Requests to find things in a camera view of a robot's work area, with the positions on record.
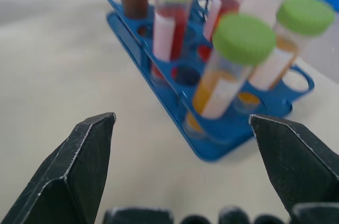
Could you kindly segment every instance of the test tube rack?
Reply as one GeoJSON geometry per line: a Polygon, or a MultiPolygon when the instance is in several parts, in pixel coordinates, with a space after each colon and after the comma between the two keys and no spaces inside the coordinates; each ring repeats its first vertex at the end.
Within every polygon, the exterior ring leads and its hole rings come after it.
{"type": "MultiPolygon", "coordinates": [[[[147,19],[132,20],[124,16],[121,0],[108,0],[114,11],[109,13],[106,18],[110,28],[192,150],[202,160],[212,162],[250,139],[253,132],[248,123],[249,114],[239,114],[233,105],[218,120],[204,119],[192,105],[192,98],[205,66],[205,63],[197,54],[197,49],[200,45],[211,46],[211,43],[202,34],[203,24],[208,14],[209,1],[193,1],[183,55],[179,60],[169,63],[158,60],[152,53],[154,19],[154,6],[152,4],[148,8],[147,19]],[[150,73],[151,61],[161,71],[168,85],[153,83],[150,73]],[[184,131],[183,122],[187,111],[193,114],[202,130],[208,135],[205,139],[191,138],[184,131]]],[[[315,87],[312,78],[296,65],[293,65],[290,69],[303,75],[308,82],[308,89],[303,92],[296,92],[281,80],[274,89],[263,92],[253,88],[247,82],[243,86],[242,92],[253,93],[261,100],[261,104],[255,110],[255,113],[282,118],[292,111],[293,101],[312,91],[315,87]]]]}

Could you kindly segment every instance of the white table surface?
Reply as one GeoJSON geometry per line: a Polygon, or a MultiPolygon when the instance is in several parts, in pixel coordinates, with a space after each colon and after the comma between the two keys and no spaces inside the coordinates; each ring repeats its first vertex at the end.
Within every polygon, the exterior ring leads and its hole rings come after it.
{"type": "MultiPolygon", "coordinates": [[[[214,164],[195,156],[108,27],[110,10],[106,0],[0,0],[0,219],[75,124],[115,112],[96,223],[132,205],[169,208],[177,222],[189,213],[215,222],[227,205],[287,220],[254,140],[214,164]]],[[[298,64],[316,89],[289,119],[339,152],[339,87],[298,64]]]]}

